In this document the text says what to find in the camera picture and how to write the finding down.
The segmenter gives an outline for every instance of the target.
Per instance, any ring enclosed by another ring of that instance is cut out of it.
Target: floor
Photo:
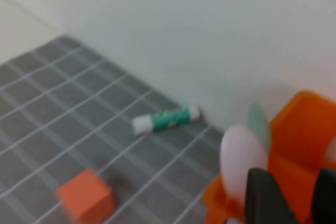
[[[60,35],[10,0],[0,0],[0,10],[0,63]]]
[[[135,137],[177,104],[66,36],[0,66],[0,223],[70,223],[55,190],[87,167],[114,190],[104,224],[204,223],[222,133],[206,123]]]

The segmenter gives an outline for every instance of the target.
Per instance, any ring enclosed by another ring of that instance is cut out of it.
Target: orange container
[[[298,219],[307,221],[320,167],[336,167],[323,159],[336,136],[336,104],[310,91],[299,92],[275,116],[270,127],[268,170]],[[208,210],[206,224],[223,224],[229,217],[244,221],[242,207],[233,200],[229,203],[220,176],[206,188],[203,199]]]

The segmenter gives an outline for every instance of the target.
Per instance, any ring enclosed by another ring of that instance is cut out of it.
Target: glue stick
[[[139,135],[197,121],[200,117],[201,111],[199,108],[187,107],[181,110],[138,116],[132,120],[132,126],[135,135]]]

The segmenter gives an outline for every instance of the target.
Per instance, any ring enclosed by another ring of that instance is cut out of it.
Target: orange cube
[[[57,196],[75,223],[98,224],[115,208],[112,189],[89,169],[61,186]]]

